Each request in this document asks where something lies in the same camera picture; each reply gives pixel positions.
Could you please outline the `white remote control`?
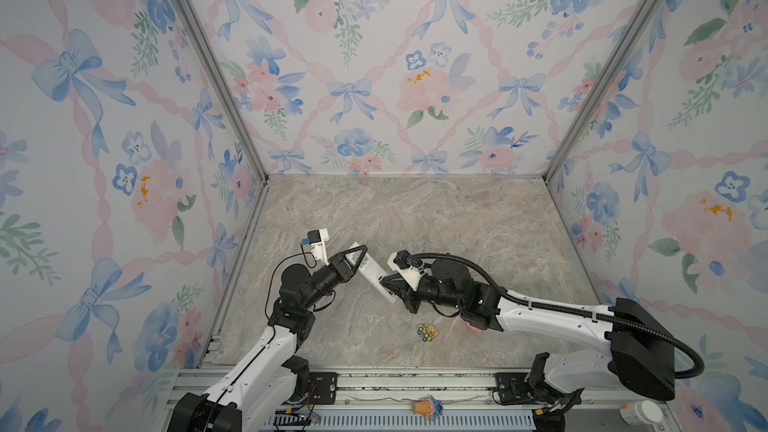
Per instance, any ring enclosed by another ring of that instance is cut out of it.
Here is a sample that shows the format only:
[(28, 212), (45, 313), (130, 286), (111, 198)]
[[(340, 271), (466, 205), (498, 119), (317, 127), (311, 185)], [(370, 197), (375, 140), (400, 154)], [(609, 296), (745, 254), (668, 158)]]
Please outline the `white remote control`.
[(388, 303), (395, 304), (398, 301), (398, 297), (390, 294), (381, 286), (380, 279), (388, 276), (389, 273), (386, 272), (369, 253), (367, 253), (363, 264), (357, 273), (361, 274), (370, 283), (373, 289), (376, 290)]

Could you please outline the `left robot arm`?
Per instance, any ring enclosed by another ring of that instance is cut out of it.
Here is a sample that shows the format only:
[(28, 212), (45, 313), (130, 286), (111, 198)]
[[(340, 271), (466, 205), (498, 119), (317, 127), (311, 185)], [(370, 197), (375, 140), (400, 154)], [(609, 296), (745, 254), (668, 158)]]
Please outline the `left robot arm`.
[(259, 431), (278, 408), (310, 396), (309, 364), (297, 355), (322, 308), (318, 303), (349, 282), (367, 254), (354, 246), (326, 259), (284, 265), (267, 326), (240, 361), (201, 394), (186, 393), (175, 405), (169, 431)]

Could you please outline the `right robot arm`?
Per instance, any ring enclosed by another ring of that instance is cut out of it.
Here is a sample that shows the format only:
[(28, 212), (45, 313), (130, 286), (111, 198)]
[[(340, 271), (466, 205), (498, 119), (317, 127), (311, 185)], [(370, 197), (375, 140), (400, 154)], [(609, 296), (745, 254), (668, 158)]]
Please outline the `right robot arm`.
[(579, 389), (624, 388), (649, 399), (675, 396), (675, 354), (665, 341), (667, 330), (637, 302), (620, 299), (612, 306), (579, 306), (552, 301), (516, 303), (488, 284), (468, 279), (461, 284), (418, 274), (381, 278), (382, 287), (411, 313), (421, 304), (450, 307), (479, 330), (521, 331), (581, 345), (569, 354), (539, 353), (528, 375), (530, 388), (546, 400)]

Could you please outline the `green yellow battery pack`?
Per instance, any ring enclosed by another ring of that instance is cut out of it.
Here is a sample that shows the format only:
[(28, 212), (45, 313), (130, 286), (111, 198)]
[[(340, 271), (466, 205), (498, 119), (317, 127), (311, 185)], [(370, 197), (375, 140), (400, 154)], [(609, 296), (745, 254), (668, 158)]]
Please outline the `green yellow battery pack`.
[(417, 333), (423, 342), (432, 342), (438, 336), (436, 329), (429, 324), (419, 325)]

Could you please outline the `pink blue plush toy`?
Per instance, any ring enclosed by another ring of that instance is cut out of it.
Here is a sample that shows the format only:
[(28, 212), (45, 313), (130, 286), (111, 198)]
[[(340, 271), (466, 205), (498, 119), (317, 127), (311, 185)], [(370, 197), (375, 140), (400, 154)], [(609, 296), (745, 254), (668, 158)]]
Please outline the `pink blue plush toy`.
[(414, 415), (433, 420), (443, 412), (442, 403), (433, 396), (427, 396), (416, 400), (411, 406)]

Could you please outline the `small circuit board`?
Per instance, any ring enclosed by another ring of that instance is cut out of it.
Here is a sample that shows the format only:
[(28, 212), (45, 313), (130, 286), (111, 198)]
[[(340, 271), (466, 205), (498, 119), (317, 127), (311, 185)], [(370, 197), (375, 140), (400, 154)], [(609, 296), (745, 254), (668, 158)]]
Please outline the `small circuit board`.
[(315, 412), (297, 412), (293, 409), (286, 409), (274, 414), (272, 427), (275, 431), (306, 431), (319, 424), (320, 416)]

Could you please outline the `white cup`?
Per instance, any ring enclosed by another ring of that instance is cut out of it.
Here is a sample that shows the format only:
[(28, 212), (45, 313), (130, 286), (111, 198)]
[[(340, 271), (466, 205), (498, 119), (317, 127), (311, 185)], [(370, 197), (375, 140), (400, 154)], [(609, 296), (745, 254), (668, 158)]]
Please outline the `white cup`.
[(630, 426), (660, 424), (664, 417), (660, 406), (650, 400), (624, 404), (619, 413), (622, 420)]

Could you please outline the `aluminium front rail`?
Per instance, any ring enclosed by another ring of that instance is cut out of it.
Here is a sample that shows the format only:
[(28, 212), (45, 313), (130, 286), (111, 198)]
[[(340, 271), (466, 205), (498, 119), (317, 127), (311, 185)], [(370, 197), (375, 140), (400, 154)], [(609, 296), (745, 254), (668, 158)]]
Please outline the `aluminium front rail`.
[[(319, 368), (339, 374), (334, 405), (305, 405), (320, 424), (306, 431), (629, 431), (619, 413), (637, 401), (623, 389), (586, 390), (581, 403), (559, 419), (541, 419), (534, 405), (499, 405), (494, 400), (493, 368)], [(414, 415), (412, 403), (433, 396), (442, 414), (429, 420)]]

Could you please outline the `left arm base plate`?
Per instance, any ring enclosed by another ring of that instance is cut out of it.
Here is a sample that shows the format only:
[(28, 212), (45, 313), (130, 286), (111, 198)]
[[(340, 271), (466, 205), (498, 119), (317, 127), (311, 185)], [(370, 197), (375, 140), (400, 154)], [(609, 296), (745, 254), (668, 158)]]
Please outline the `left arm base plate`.
[(336, 372), (308, 372), (301, 376), (301, 393), (299, 398), (303, 404), (334, 405), (337, 397), (339, 374)]

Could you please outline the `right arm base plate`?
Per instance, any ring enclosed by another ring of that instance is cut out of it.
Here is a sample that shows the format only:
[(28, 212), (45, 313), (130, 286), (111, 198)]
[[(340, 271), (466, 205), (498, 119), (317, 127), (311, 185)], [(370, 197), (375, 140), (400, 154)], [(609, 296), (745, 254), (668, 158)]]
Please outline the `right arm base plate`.
[(544, 406), (568, 405), (581, 403), (582, 389), (566, 393), (548, 384), (543, 375), (533, 372), (499, 372), (494, 375), (494, 400), (499, 405)]

